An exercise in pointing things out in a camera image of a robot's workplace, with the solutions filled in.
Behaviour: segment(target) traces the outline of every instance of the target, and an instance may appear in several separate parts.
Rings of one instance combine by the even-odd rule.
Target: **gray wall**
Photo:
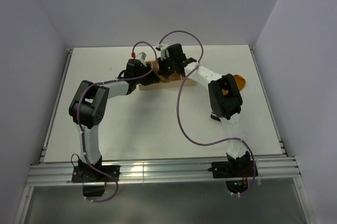
[[[0,222],[12,223],[41,153],[66,49],[37,0],[0,0]]]
[[[40,0],[68,46],[156,44],[184,29],[204,44],[255,44],[276,0]],[[173,41],[193,44],[188,36]]]
[[[337,220],[337,0],[278,0],[256,60],[319,223]]]

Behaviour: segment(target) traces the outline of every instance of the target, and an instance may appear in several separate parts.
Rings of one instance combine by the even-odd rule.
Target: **white tabletop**
[[[183,46],[187,57],[199,58],[198,46]],[[204,46],[201,64],[220,74],[239,74],[246,79],[240,129],[255,155],[279,155],[281,147],[263,94],[249,47]],[[147,60],[148,47],[139,47]],[[130,47],[75,48],[67,70],[60,101],[48,140],[45,162],[68,162],[80,153],[80,136],[68,115],[69,105],[82,80],[100,82],[115,78],[125,69]],[[100,124],[99,143],[104,160],[217,157],[226,153],[226,143],[200,147],[182,135],[176,120],[178,88],[139,91],[108,101]],[[184,87],[181,119],[185,131],[199,142],[228,136],[221,123],[210,118],[208,91],[202,86]]]

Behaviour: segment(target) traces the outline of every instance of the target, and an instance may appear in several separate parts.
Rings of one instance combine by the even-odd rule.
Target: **wooden block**
[[[149,64],[151,67],[153,67],[153,64],[155,63],[155,61],[150,61],[150,62],[146,62],[147,64]],[[158,74],[159,71],[159,65],[157,64],[156,67],[154,68],[153,72],[155,72],[157,74],[157,76],[160,79],[160,83],[155,83],[155,84],[151,84],[148,86],[143,86],[143,85],[138,85],[139,86],[139,90],[141,91],[146,91],[146,90],[154,90],[154,89],[163,89],[163,88],[172,88],[172,87],[180,87],[182,81],[185,79],[183,76],[174,73],[171,76],[169,76],[168,78],[164,78],[163,76],[160,76]],[[192,79],[187,79],[184,86],[195,86],[196,82]]]

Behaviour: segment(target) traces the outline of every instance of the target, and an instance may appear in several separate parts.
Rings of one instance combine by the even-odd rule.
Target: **metal frame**
[[[226,161],[226,158],[196,158],[176,160],[147,160],[147,161],[111,161],[103,165],[120,165],[119,184],[145,184],[160,182],[193,182],[212,181],[212,173],[207,171],[211,162]],[[259,171],[257,179],[270,178],[299,178],[294,157],[256,158]],[[82,186],[71,183],[73,166],[64,164],[39,164],[31,166],[26,186]],[[102,185],[103,182],[85,183],[86,185]]]
[[[259,176],[257,177],[257,184],[259,185],[262,179],[293,178],[299,196],[299,201],[305,215],[305,219],[307,223],[315,224],[316,220],[303,187],[298,165],[296,163],[295,158],[288,157],[285,152],[283,142],[280,137],[275,122],[275,118],[262,82],[262,78],[258,66],[256,64],[253,48],[251,46],[249,47],[283,153],[281,155],[255,157],[256,166],[259,171]],[[73,50],[70,49],[68,53],[66,66],[63,72],[61,85],[57,94],[57,99],[54,106],[52,118],[45,138],[44,148],[41,153],[40,162],[38,165],[32,165],[29,170],[26,186],[24,188],[24,192],[15,218],[15,223],[24,223],[34,187],[83,185],[71,183],[73,166],[70,162],[61,164],[46,164],[44,162],[44,156],[47,150],[49,135],[53,126],[55,113],[62,93],[62,88],[70,64],[72,52]],[[214,180],[212,173],[207,171],[207,169],[211,167],[211,162],[213,161],[226,161],[226,158],[218,157],[218,158],[190,158],[190,159],[170,159],[170,160],[106,161],[103,162],[103,165],[121,166],[120,179],[118,181],[119,184],[146,184],[146,183],[161,183],[161,182],[212,181]],[[85,184],[102,185],[103,183],[92,182]]]
[[[34,187],[26,186],[23,190],[21,201],[19,203],[14,224],[22,224],[25,222],[28,212],[29,203],[31,202]]]
[[[58,93],[57,93],[57,96],[56,96],[56,102],[55,102],[55,105],[54,105],[51,121],[49,122],[46,138],[44,140],[44,145],[43,145],[44,148],[47,148],[47,146],[48,146],[49,137],[50,137],[50,134],[51,134],[51,131],[52,131],[52,127],[53,127],[53,123],[54,123],[54,119],[55,119],[58,103],[60,101],[60,97],[61,97],[64,81],[65,81],[65,78],[67,76],[67,72],[68,72],[68,68],[69,68],[69,64],[70,64],[70,59],[72,58],[72,54],[73,54],[73,49],[69,49],[68,50],[67,61],[65,63],[65,67],[64,67],[64,71],[63,71],[63,75],[62,75],[62,79],[61,79],[60,88],[58,89]]]
[[[294,183],[296,186],[297,195],[299,196],[299,200],[303,209],[303,213],[305,216],[305,220],[307,224],[317,224],[316,217],[311,208],[309,198],[304,189],[303,181],[301,178],[294,178]]]

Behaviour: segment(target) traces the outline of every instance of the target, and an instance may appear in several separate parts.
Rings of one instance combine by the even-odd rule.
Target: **wire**
[[[77,156],[77,161],[79,161],[80,157],[78,156],[78,154],[72,154],[72,157],[71,157],[71,159],[70,159],[70,162],[71,162],[72,165],[74,166],[74,169],[76,169],[76,167],[75,167],[75,165],[74,165],[74,163],[73,163],[73,157],[74,157],[74,156]]]
[[[118,74],[118,78],[123,78],[122,75],[125,73],[125,70],[122,70],[119,74]]]
[[[225,139],[218,140],[218,141],[215,141],[215,142],[210,142],[210,143],[207,143],[207,144],[202,144],[202,143],[197,142],[197,141],[194,141],[192,138],[190,138],[190,137],[187,135],[187,133],[185,132],[183,126],[182,126],[181,119],[180,119],[180,112],[179,112],[179,111],[180,111],[180,109],[179,109],[179,105],[180,105],[180,96],[181,96],[181,93],[182,93],[182,90],[183,90],[183,87],[184,87],[184,84],[185,84],[186,80],[189,78],[189,76],[190,76],[192,73],[194,73],[194,72],[199,68],[199,63],[200,63],[201,59],[202,59],[203,56],[204,56],[204,47],[202,46],[202,43],[200,42],[200,40],[199,40],[195,35],[193,35],[193,34],[190,33],[190,32],[184,31],[184,30],[175,30],[175,31],[171,31],[171,32],[167,33],[167,34],[166,34],[166,35],[159,41],[159,44],[161,44],[161,43],[163,42],[163,40],[164,40],[165,38],[167,38],[170,34],[174,34],[174,33],[185,33],[185,34],[188,34],[188,35],[192,36],[195,40],[197,40],[197,42],[199,43],[200,48],[201,48],[201,55],[200,55],[200,57],[199,57],[199,59],[198,59],[198,61],[197,61],[197,62],[198,62],[197,66],[196,66],[193,70],[191,70],[190,73],[188,73],[188,74],[186,75],[186,77],[183,79],[183,81],[182,81],[182,83],[181,83],[181,85],[180,85],[180,88],[179,88],[178,98],[177,98],[177,105],[176,105],[176,113],[177,113],[177,120],[178,120],[179,128],[180,128],[181,132],[183,133],[183,135],[185,136],[185,138],[186,138],[188,141],[190,141],[191,143],[196,144],[196,145],[198,145],[198,146],[211,146],[211,145],[219,144],[219,143],[221,143],[221,142],[225,142],[225,141],[229,141],[229,140],[238,140],[238,141],[241,141],[241,142],[246,146],[246,148],[248,149],[248,151],[250,152],[250,154],[251,154],[251,156],[252,156],[253,169],[254,169],[253,172],[254,172],[254,174],[253,174],[253,179],[252,179],[251,186],[249,186],[245,192],[243,192],[242,194],[240,194],[240,195],[244,195],[244,194],[246,194],[246,193],[251,189],[251,187],[252,187],[252,185],[253,185],[253,183],[254,183],[254,181],[255,181],[255,174],[256,174],[255,158],[254,158],[253,152],[252,152],[252,150],[250,149],[250,147],[248,146],[248,144],[247,144],[243,139],[241,139],[241,138],[239,138],[239,137],[229,137],[229,138],[225,138]]]
[[[145,73],[144,75],[139,76],[139,77],[134,77],[134,78],[124,78],[124,79],[112,79],[112,80],[109,80],[109,81],[104,82],[104,84],[111,84],[111,83],[119,82],[119,81],[129,81],[129,80],[140,79],[140,78],[146,77],[147,75],[149,75],[149,74],[155,69],[155,67],[157,66],[157,52],[156,52],[156,50],[155,50],[155,49],[153,48],[153,46],[152,46],[151,44],[149,44],[148,42],[140,41],[140,42],[136,43],[136,44],[133,46],[133,48],[132,48],[132,53],[134,53],[134,49],[135,49],[135,47],[136,47],[138,44],[146,44],[146,45],[148,45],[148,46],[153,50],[154,56],[155,56],[155,63],[154,63],[154,65],[153,65],[152,69],[151,69],[150,71],[148,71],[147,73]],[[88,166],[89,166],[90,168],[92,168],[94,171],[96,171],[96,172],[98,172],[98,173],[100,173],[100,174],[102,174],[102,175],[104,175],[104,176],[106,176],[106,177],[112,179],[112,181],[115,182],[115,184],[116,184],[116,190],[114,191],[114,193],[113,193],[111,196],[109,196],[109,197],[107,197],[107,198],[105,198],[105,199],[88,199],[88,198],[87,198],[87,200],[89,200],[89,201],[91,201],[91,202],[96,202],[96,203],[99,203],[99,202],[105,202],[105,201],[108,201],[108,200],[112,199],[113,197],[115,197],[115,195],[117,194],[118,189],[119,189],[119,185],[118,185],[117,179],[115,179],[113,176],[111,176],[111,175],[109,175],[109,174],[107,174],[107,173],[105,173],[105,172],[103,172],[103,171],[97,169],[96,167],[94,167],[94,166],[91,164],[91,162],[90,162],[90,160],[89,160],[89,158],[88,158],[88,156],[87,156],[87,154],[86,154],[86,146],[85,146],[85,129],[84,129],[84,127],[83,127],[83,125],[82,125],[82,123],[81,123],[81,120],[80,120],[80,108],[81,108],[81,104],[83,103],[83,100],[84,100],[84,97],[85,97],[86,93],[87,93],[92,87],[94,87],[94,86],[99,86],[99,85],[103,85],[103,82],[93,83],[93,84],[89,85],[89,86],[83,91],[83,93],[82,93],[82,95],[81,95],[81,98],[80,98],[80,100],[79,100],[79,102],[78,102],[78,107],[77,107],[77,111],[76,111],[76,120],[77,120],[78,126],[80,127],[80,130],[81,130],[82,148],[83,148],[83,154],[84,154],[84,158],[85,158],[86,163],[87,163]]]

